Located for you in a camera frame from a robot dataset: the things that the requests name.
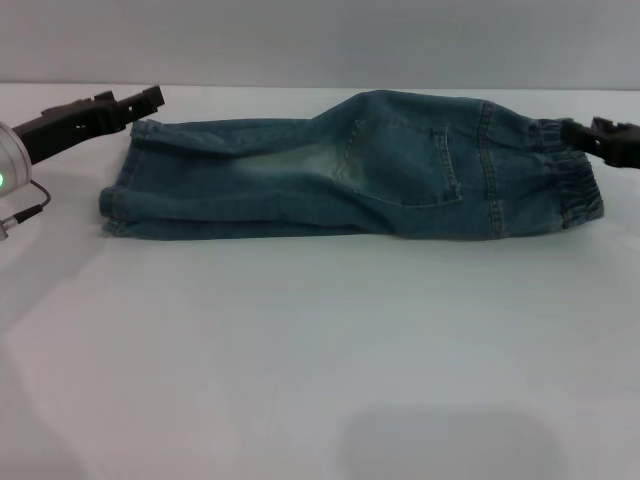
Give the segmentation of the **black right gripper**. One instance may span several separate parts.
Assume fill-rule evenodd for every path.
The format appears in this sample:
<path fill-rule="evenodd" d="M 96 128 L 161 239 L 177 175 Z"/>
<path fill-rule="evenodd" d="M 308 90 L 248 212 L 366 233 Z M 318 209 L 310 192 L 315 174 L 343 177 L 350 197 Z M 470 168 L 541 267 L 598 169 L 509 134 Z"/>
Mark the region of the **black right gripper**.
<path fill-rule="evenodd" d="M 639 127 L 630 123 L 615 122 L 602 117 L 594 117 L 591 129 L 604 135 L 602 159 L 614 168 L 639 167 Z M 600 139 L 591 130 L 573 120 L 561 123 L 560 136 L 563 143 L 585 153 L 599 153 Z"/>

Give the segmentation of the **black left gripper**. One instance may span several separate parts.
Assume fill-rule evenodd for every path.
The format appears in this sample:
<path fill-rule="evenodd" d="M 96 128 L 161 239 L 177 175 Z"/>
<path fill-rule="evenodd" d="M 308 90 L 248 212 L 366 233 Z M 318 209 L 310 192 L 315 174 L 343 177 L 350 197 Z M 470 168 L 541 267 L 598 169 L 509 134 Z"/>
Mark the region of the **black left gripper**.
<path fill-rule="evenodd" d="M 116 102 L 112 91 L 53 107 L 13 128 L 32 163 L 40 163 L 80 143 L 118 133 L 123 123 L 155 114 L 165 104 L 156 85 Z"/>

